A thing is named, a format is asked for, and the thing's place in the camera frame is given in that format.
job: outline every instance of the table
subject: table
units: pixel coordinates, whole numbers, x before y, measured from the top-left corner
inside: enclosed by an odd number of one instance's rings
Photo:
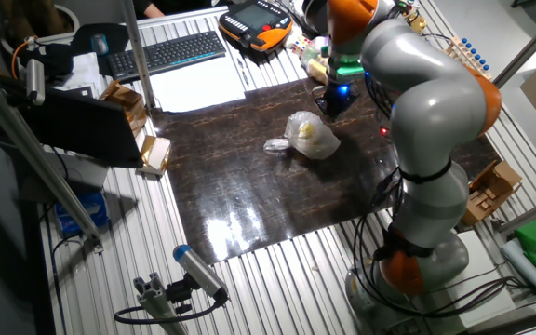
[[[325,160],[262,149],[282,136],[295,112],[320,114],[311,79],[186,114],[153,114],[156,134],[172,140],[167,173],[188,244],[203,260],[222,261],[383,208],[370,201],[397,162],[380,135],[375,103],[358,84],[355,103],[328,124],[341,146]],[[500,159],[485,137],[451,156],[469,179]]]
[[[422,0],[420,12],[429,25],[425,33],[453,34],[432,0]],[[216,30],[216,19],[224,8],[214,8],[140,22],[144,44],[167,38],[197,33],[202,29]],[[56,43],[69,43],[72,35],[48,38]],[[442,41],[433,40],[440,49]],[[234,61],[241,57],[228,47]],[[266,55],[262,60],[249,61],[250,87],[286,84],[306,77],[299,61],[285,51]],[[111,78],[103,77],[104,85]],[[139,82],[129,85],[141,92]],[[508,199],[492,218],[476,225],[492,260],[503,261],[498,244],[502,239],[493,233],[490,220],[509,221],[536,206],[536,160],[532,145],[521,137],[520,126],[506,114],[488,132],[487,137],[500,157],[523,176],[523,186]],[[146,124],[147,134],[155,134],[152,122]],[[172,180],[142,176],[133,169],[113,168],[104,184],[112,222],[101,229],[105,251],[99,256],[76,243],[60,247],[50,257],[50,245],[61,236],[45,222],[41,223],[43,249],[56,331],[85,334],[162,334],[160,327],[130,327],[116,324],[113,313],[137,305],[132,279],[156,271],[165,283],[180,280],[183,271],[170,255],[179,244],[186,243],[181,216],[177,210]],[[389,218],[385,212],[368,216],[365,232],[368,252],[381,243],[381,225]],[[353,225],[349,221],[336,226],[303,234],[239,257],[213,264],[217,275],[229,287],[231,301],[201,319],[185,322],[191,334],[359,334],[362,326],[344,294],[344,277],[351,266],[350,247]],[[59,299],[52,274],[52,262],[59,272]],[[510,267],[500,268],[502,275],[517,275]],[[511,291],[513,298],[521,292]],[[195,292],[194,311],[210,306],[204,293]]]

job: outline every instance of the blue object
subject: blue object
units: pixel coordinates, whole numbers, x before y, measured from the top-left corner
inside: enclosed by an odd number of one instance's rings
[[[84,206],[86,212],[90,215],[90,219],[94,224],[99,227],[109,221],[107,215],[107,203],[104,200],[102,193],[87,193],[78,196],[78,200]],[[67,212],[67,209],[60,204],[55,204],[55,216],[61,224],[61,230],[64,233],[77,233],[81,231],[77,223],[75,223],[72,216]]]
[[[97,33],[90,37],[90,46],[92,47],[92,51],[97,53],[97,56],[104,56],[109,53],[107,36],[102,33]]]
[[[178,246],[175,248],[175,250],[173,250],[173,258],[176,262],[179,262],[181,257],[183,257],[183,255],[185,255],[185,253],[189,250],[191,250],[191,248],[188,245]]]
[[[204,55],[200,55],[200,56],[195,56],[195,57],[190,57],[188,59],[185,59],[185,60],[178,60],[178,61],[173,61],[171,63],[171,65],[177,65],[177,64],[181,64],[183,62],[186,62],[186,61],[191,61],[191,60],[198,60],[198,59],[201,59],[201,58],[204,58],[204,57],[208,57],[208,56],[212,56],[214,55],[216,52],[209,52],[207,54],[204,54]]]
[[[348,91],[349,91],[349,87],[346,85],[342,85],[341,87],[339,87],[339,92],[341,94],[346,94]]]

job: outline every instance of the black cable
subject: black cable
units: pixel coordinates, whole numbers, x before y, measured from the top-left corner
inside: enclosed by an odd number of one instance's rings
[[[45,210],[45,214],[43,214],[43,216],[42,216],[42,218],[45,218],[45,222],[47,224],[48,247],[49,247],[49,249],[51,249],[53,247],[53,245],[51,244],[51,229],[50,229],[50,226],[48,224],[47,213],[52,208],[53,208],[53,206],[51,205],[47,210]],[[67,335],[67,330],[66,330],[66,327],[65,327],[65,316],[64,316],[64,313],[63,313],[63,304],[61,303],[60,281],[59,281],[59,278],[58,278],[58,275],[57,275],[57,265],[55,264],[55,257],[51,257],[51,268],[53,269],[53,282],[55,283],[55,293],[57,295],[57,303],[60,306],[61,326],[63,327],[63,334]]]
[[[54,248],[53,248],[53,251],[51,252],[51,255],[54,256],[55,255],[55,251],[57,251],[57,249],[59,247],[61,247],[61,245],[65,242],[75,242],[75,243],[79,243],[80,245],[82,245],[80,242],[78,241],[68,241],[70,238],[73,238],[73,237],[76,237],[76,236],[80,236],[82,234],[82,232],[78,233],[78,234],[73,234],[73,235],[70,235],[70,236],[67,236],[65,238],[63,238]]]
[[[50,204],[50,205],[49,205],[48,207],[46,207],[46,208],[45,208],[45,206],[43,206],[43,210],[44,210],[44,212],[43,212],[43,214],[40,216],[40,218],[38,218],[38,221],[37,221],[37,222],[40,223],[40,221],[42,221],[42,220],[45,218],[45,216],[48,214],[48,212],[49,212],[51,209],[53,209],[53,206],[55,206],[55,203]]]
[[[464,283],[464,282],[467,282],[467,281],[469,281],[469,280],[471,280],[471,279],[478,278],[478,277],[480,277],[480,276],[482,276],[482,275],[490,274],[490,273],[492,273],[492,272],[498,270],[498,269],[500,268],[500,266],[506,264],[507,262],[508,262],[508,260],[503,261],[503,262],[501,262],[501,263],[499,263],[499,264],[496,264],[496,265],[493,267],[493,269],[491,269],[491,270],[489,270],[489,271],[486,271],[486,272],[484,272],[483,274],[470,276],[470,277],[468,277],[468,278],[465,278],[465,279],[461,280],[461,281],[458,282],[458,283],[454,283],[454,284],[452,284],[452,285],[450,285],[450,286],[443,287],[443,288],[432,289],[432,290],[429,290],[429,291],[427,291],[427,292],[424,292],[424,294],[427,294],[427,293],[435,293],[435,292],[439,292],[439,291],[446,290],[446,289],[448,289],[448,288],[454,288],[455,286],[459,286],[460,284],[462,284],[462,283]]]
[[[366,220],[364,220],[364,218],[365,217],[362,217],[360,219],[360,221],[359,221],[359,224],[355,227],[355,238],[354,238],[354,246],[355,247],[356,247],[356,239],[359,236],[362,235],[363,228],[365,227],[365,224],[366,224]],[[362,248],[362,246],[363,246],[363,240],[361,239],[360,242],[359,242],[359,248]],[[358,271],[358,267],[356,265],[356,259],[357,259],[356,248],[353,249],[353,258],[354,258],[355,270]],[[478,288],[475,288],[471,292],[459,297],[458,299],[456,299],[454,301],[451,301],[449,304],[447,304],[447,305],[445,305],[445,306],[443,306],[441,308],[438,308],[435,311],[422,313],[422,312],[412,311],[410,309],[404,308],[404,307],[399,306],[399,305],[389,301],[388,299],[386,299],[386,297],[383,296],[383,294],[377,289],[377,287],[375,285],[374,267],[376,266],[376,263],[374,262],[374,263],[371,264],[370,276],[369,276],[367,274],[367,270],[365,269],[365,263],[363,261],[363,254],[362,253],[360,253],[360,255],[359,255],[359,260],[361,261],[361,264],[362,264],[362,270],[363,270],[363,273],[364,273],[364,277],[368,280],[368,284],[371,286],[371,289],[368,289],[365,286],[365,284],[358,277],[358,274],[357,274],[357,281],[359,282],[361,287],[367,292],[367,294],[374,301],[376,301],[376,302],[378,302],[378,303],[380,303],[380,304],[382,304],[384,306],[387,306],[387,307],[389,307],[391,309],[394,309],[394,310],[396,310],[398,312],[401,312],[401,313],[404,313],[404,314],[407,314],[407,315],[419,316],[419,317],[441,318],[441,317],[449,317],[449,316],[454,316],[454,315],[458,315],[458,314],[467,312],[467,311],[477,307],[479,304],[485,302],[486,300],[491,299],[494,296],[496,296],[497,294],[499,294],[505,288],[506,283],[509,282],[510,280],[517,281],[517,279],[515,279],[514,277],[506,277],[506,278],[500,278],[500,279],[496,279],[494,281],[490,281],[488,283],[485,283],[485,284],[479,286]],[[444,309],[449,308],[451,305],[468,298],[469,296],[477,293],[478,291],[480,291],[481,289],[486,288],[486,287],[488,287],[488,288],[485,289],[480,294],[478,294],[475,298],[470,300],[468,303],[466,303],[463,307],[458,308],[458,309],[453,310],[453,311],[449,311],[449,312],[441,312]],[[374,295],[374,293],[372,292],[372,290],[373,290],[373,292],[377,293],[379,297],[376,297]]]
[[[208,315],[212,313],[215,309],[219,308],[221,304],[218,301],[215,301],[212,306],[210,306],[206,311],[194,313],[192,315],[185,315],[185,316],[175,316],[175,317],[167,317],[167,318],[156,318],[153,320],[149,319],[130,319],[125,318],[120,315],[124,315],[131,312],[138,312],[143,311],[144,308],[142,306],[137,307],[129,307],[124,310],[121,310],[113,315],[113,318],[115,321],[128,324],[128,325],[158,325],[158,324],[165,324],[165,323],[175,323],[175,322],[181,322],[181,321],[188,321],[193,320],[198,317],[202,317],[204,315]]]
[[[526,305],[522,305],[522,306],[520,306],[520,307],[518,307],[518,308],[516,308],[516,309],[529,307],[529,306],[532,306],[532,305],[534,305],[534,304],[536,304],[536,301],[533,301],[533,302],[531,302],[531,303],[527,303]]]
[[[65,171],[65,181],[70,181],[70,174],[68,173],[67,166],[65,165],[65,161],[63,161],[63,158],[61,158],[60,153],[57,152],[57,149],[55,149],[55,147],[51,145],[49,145],[49,147],[51,148],[51,150],[53,150],[53,153],[55,153],[55,155],[57,156],[57,158],[59,158],[59,160],[61,161],[61,164],[63,165],[63,170]]]
[[[0,84],[0,88],[3,89],[5,92],[7,92],[10,95],[16,96],[17,98],[20,98],[21,100],[32,102],[30,98],[28,98],[26,95],[19,93],[18,91],[14,89],[10,89],[9,87],[5,87]]]
[[[447,36],[444,36],[443,34],[440,34],[440,33],[420,33],[419,36],[421,37],[428,37],[428,36],[431,36],[431,37],[437,37],[437,38],[441,38],[441,39],[444,39],[448,42],[451,42],[452,39],[447,37]]]

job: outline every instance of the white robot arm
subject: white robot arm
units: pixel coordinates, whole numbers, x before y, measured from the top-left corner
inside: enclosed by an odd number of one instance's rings
[[[491,82],[394,20],[406,5],[328,0],[330,58],[323,97],[331,118],[348,107],[339,88],[356,80],[356,71],[347,70],[358,60],[361,75],[400,93],[390,136],[403,178],[402,202],[375,255],[376,281],[391,299],[438,288],[468,264],[464,245],[450,232],[466,210],[468,180],[449,153],[485,133],[502,108]],[[350,299],[358,289],[347,285]]]

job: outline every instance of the cable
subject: cable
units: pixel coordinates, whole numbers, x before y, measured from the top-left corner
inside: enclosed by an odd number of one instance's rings
[[[14,77],[14,79],[18,79],[18,76],[16,75],[16,58],[18,57],[18,52],[20,52],[21,48],[26,46],[28,46],[28,41],[24,41],[19,47],[16,47],[14,55],[11,57],[11,76]]]
[[[153,320],[148,319],[130,319],[125,318],[120,315],[124,315],[131,312],[138,312],[143,311],[144,308],[142,306],[138,307],[129,307],[124,310],[121,310],[113,315],[113,318],[115,321],[128,324],[128,325],[158,325],[158,324],[164,324],[164,323],[175,323],[175,322],[181,322],[181,321],[187,321],[187,320],[193,320],[198,317],[202,317],[204,315],[208,315],[212,313],[215,309],[221,307],[221,303],[218,301],[215,301],[212,306],[210,306],[206,311],[194,313],[192,315],[185,315],[185,316],[175,316],[175,317],[167,317],[167,318],[156,318]]]
[[[61,245],[63,245],[63,243],[65,243],[65,242],[75,242],[75,243],[80,244],[80,246],[81,246],[82,243],[80,243],[79,241],[68,241],[70,238],[73,238],[73,237],[76,237],[76,236],[80,236],[80,235],[82,235],[82,232],[80,232],[80,233],[78,233],[78,234],[73,234],[73,235],[71,235],[71,236],[67,236],[67,237],[63,238],[57,245],[55,245],[55,247],[53,248],[53,251],[51,251],[51,257],[52,257],[53,255],[55,255],[55,251],[57,251],[57,249],[58,249],[59,247],[61,247]]]
[[[462,284],[462,283],[464,283],[464,282],[466,282],[466,281],[469,281],[469,280],[471,280],[471,279],[478,278],[478,277],[480,277],[480,276],[482,276],[482,275],[490,274],[490,273],[492,273],[492,272],[498,270],[498,269],[500,268],[500,266],[506,264],[507,262],[508,262],[508,260],[503,261],[503,262],[501,262],[501,263],[499,263],[499,264],[496,264],[496,265],[493,267],[493,269],[491,269],[491,270],[489,270],[489,271],[486,271],[486,272],[484,272],[483,274],[473,275],[473,276],[470,276],[470,277],[468,277],[468,278],[465,278],[465,279],[461,280],[461,281],[458,282],[458,283],[454,283],[454,284],[452,284],[452,285],[450,285],[450,286],[443,287],[443,288],[438,288],[438,289],[432,289],[432,290],[429,290],[429,291],[424,292],[424,293],[435,293],[435,292],[439,292],[439,291],[446,290],[446,289],[448,289],[448,288],[454,288],[454,287],[459,286],[460,284]]]
[[[452,39],[447,37],[447,36],[444,36],[443,34],[440,34],[440,33],[420,33],[419,36],[421,37],[428,37],[428,36],[431,36],[431,37],[436,37],[436,38],[441,38],[441,39],[444,39],[448,42],[451,42]]]
[[[57,149],[55,149],[55,147],[51,145],[49,145],[49,147],[51,148],[51,150],[53,150],[53,153],[55,153],[55,155],[57,156],[57,158],[59,158],[61,164],[63,165],[63,170],[65,171],[65,181],[70,181],[70,174],[68,173],[67,166],[65,165],[63,158],[61,158],[60,153],[57,152]]]
[[[516,308],[516,309],[520,309],[520,308],[525,308],[525,307],[529,307],[529,306],[532,306],[532,305],[534,305],[534,304],[536,304],[536,301],[534,301],[534,302],[531,302],[531,303],[527,303],[526,305],[522,305],[522,306],[520,306],[520,307],[518,307],[518,308]]]
[[[356,264],[356,261],[357,261],[356,240],[357,240],[357,238],[360,238],[359,236],[361,236],[363,234],[363,229],[365,227],[366,222],[367,222],[366,217],[363,216],[359,220],[359,224],[355,227],[355,237],[354,237],[354,243],[353,243],[353,245],[354,245],[354,248],[353,248],[353,260],[354,260],[355,271],[358,271],[358,267],[357,267],[357,264]],[[359,248],[362,248],[362,247],[363,247],[363,240],[361,239],[361,240],[359,240]],[[516,286],[518,286],[518,287],[521,285],[521,283],[519,283],[518,280],[516,278],[514,278],[514,277],[506,277],[506,278],[500,278],[500,279],[492,280],[492,281],[489,281],[488,283],[485,283],[485,284],[479,286],[478,288],[475,288],[472,291],[464,294],[463,296],[459,297],[458,299],[456,299],[454,301],[451,301],[450,303],[448,303],[445,306],[442,306],[442,307],[440,307],[440,308],[438,308],[438,309],[436,309],[434,311],[424,313],[424,312],[419,312],[419,311],[407,309],[405,307],[402,307],[400,305],[397,305],[397,304],[389,301],[385,296],[383,296],[383,294],[378,290],[378,288],[375,285],[374,269],[375,269],[376,263],[374,262],[374,263],[371,264],[370,275],[368,275],[367,270],[365,269],[365,263],[363,261],[363,253],[359,254],[358,259],[361,261],[361,264],[362,264],[361,267],[362,267],[364,277],[367,279],[368,284],[371,287],[371,289],[368,289],[366,287],[366,285],[363,283],[363,281],[359,278],[358,273],[356,273],[357,274],[357,281],[359,282],[360,286],[371,297],[371,299],[373,299],[374,301],[376,301],[376,302],[378,302],[378,303],[380,303],[380,304],[382,304],[384,306],[387,306],[387,307],[389,307],[389,308],[391,308],[393,310],[396,310],[396,311],[398,311],[400,313],[404,313],[404,314],[412,315],[412,316],[418,316],[418,317],[442,318],[442,317],[449,317],[449,316],[459,315],[459,314],[467,312],[467,311],[469,311],[469,310],[471,310],[473,308],[476,308],[479,304],[481,304],[481,303],[483,303],[483,302],[495,297],[497,294],[499,294],[506,287],[506,285],[510,281],[514,281],[516,283]],[[455,309],[453,311],[442,312],[444,309],[449,308],[453,304],[455,304],[457,302],[460,302],[460,301],[470,297],[471,295],[474,295],[475,293],[477,293],[478,291],[481,291],[481,290],[483,290],[483,291],[481,293],[479,293],[476,297],[474,297],[472,300],[470,300],[468,303],[466,303],[463,307],[460,307],[460,308]]]
[[[26,95],[24,94],[21,94],[13,89],[10,89],[9,87],[5,87],[3,85],[0,84],[0,88],[3,89],[5,92],[7,92],[9,95],[13,95],[13,96],[16,96],[17,98],[20,98],[21,100],[24,100],[24,101],[30,101],[30,98],[28,98]]]

